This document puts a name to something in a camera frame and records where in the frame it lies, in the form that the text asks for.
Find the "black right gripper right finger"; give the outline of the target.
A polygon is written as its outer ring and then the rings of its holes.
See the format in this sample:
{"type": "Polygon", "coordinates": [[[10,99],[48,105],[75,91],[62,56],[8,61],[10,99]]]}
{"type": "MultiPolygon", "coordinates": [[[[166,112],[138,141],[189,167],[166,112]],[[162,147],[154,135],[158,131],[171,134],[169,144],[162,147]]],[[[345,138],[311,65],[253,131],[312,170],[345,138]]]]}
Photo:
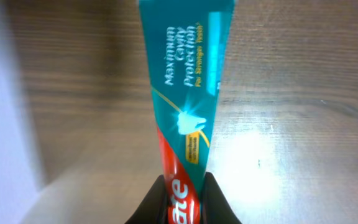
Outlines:
{"type": "Polygon", "coordinates": [[[210,172],[205,173],[201,202],[202,224],[241,224],[210,172]]]}

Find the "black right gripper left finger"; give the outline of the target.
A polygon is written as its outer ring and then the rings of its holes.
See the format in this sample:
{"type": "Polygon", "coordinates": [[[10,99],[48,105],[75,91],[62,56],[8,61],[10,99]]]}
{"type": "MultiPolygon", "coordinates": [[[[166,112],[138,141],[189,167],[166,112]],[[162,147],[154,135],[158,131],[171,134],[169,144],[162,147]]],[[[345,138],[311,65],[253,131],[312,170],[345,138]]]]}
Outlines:
{"type": "Polygon", "coordinates": [[[126,224],[167,224],[168,198],[163,175],[159,175],[126,224]]]}

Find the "green white toothpaste tube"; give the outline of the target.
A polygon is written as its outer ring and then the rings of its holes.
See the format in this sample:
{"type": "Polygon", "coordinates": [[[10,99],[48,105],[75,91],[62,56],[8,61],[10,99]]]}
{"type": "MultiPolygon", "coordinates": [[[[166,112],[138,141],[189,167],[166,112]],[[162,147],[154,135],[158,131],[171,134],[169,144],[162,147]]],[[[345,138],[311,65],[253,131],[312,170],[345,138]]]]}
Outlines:
{"type": "Polygon", "coordinates": [[[139,2],[169,223],[201,221],[234,0],[139,2]]]}

